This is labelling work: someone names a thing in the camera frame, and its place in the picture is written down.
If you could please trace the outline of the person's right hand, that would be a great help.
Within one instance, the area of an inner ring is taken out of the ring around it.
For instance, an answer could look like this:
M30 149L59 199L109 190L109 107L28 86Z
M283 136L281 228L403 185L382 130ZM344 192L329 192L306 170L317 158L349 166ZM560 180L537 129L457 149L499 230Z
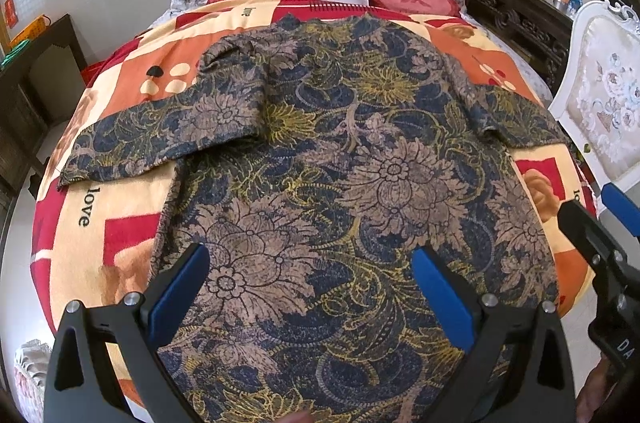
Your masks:
M576 403L576 422L589 423L615 386L615 368L605 355L588 374Z

